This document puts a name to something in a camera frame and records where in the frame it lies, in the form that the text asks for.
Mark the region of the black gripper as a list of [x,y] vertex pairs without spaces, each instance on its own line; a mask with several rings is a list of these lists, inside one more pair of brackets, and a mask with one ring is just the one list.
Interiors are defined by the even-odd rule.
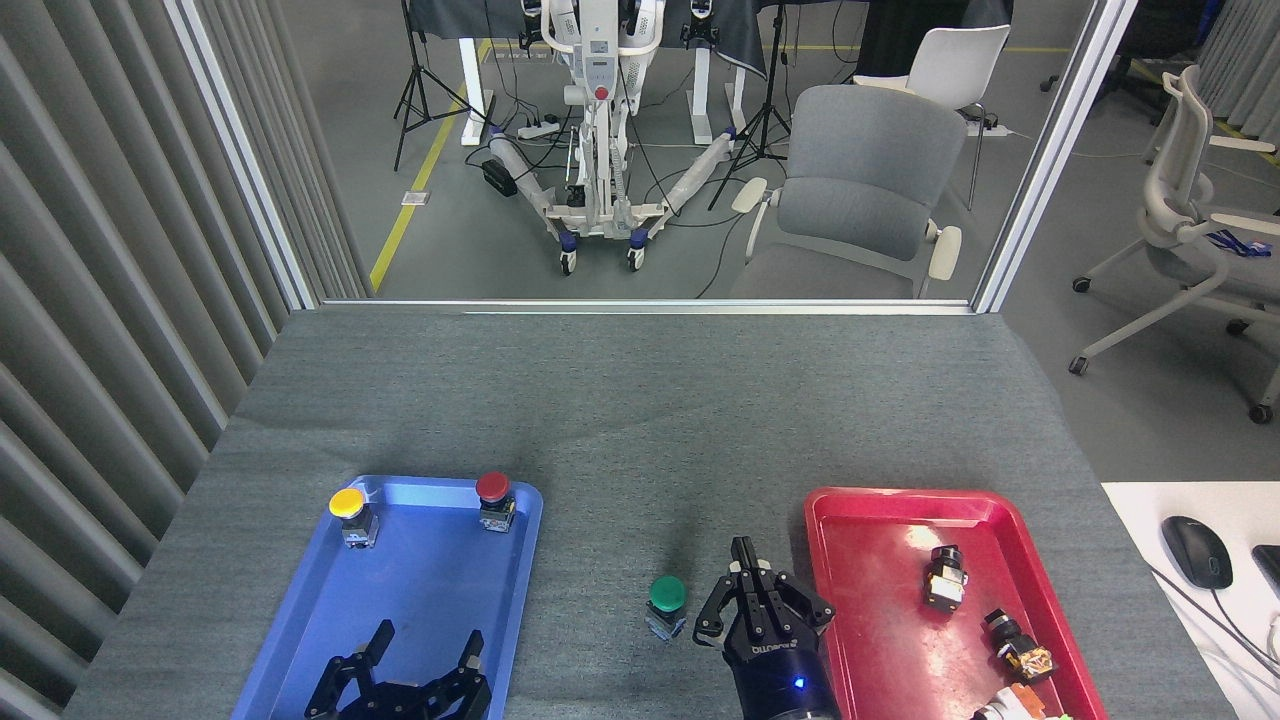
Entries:
[[[735,632],[724,642],[723,611],[739,596],[744,555],[748,634]],[[728,571],[712,584],[695,619],[692,642],[724,648],[742,717],[838,719],[819,637],[835,619],[835,607],[792,575],[776,571],[750,537],[733,537],[730,557]],[[801,626],[812,633],[797,635]]]
[[[374,679],[372,670],[396,634],[392,620],[381,620],[369,643],[347,656],[332,657],[305,707],[306,719],[484,719],[492,689],[481,669],[484,635],[471,630],[454,670],[428,685]],[[358,694],[343,708],[338,703],[348,684]]]

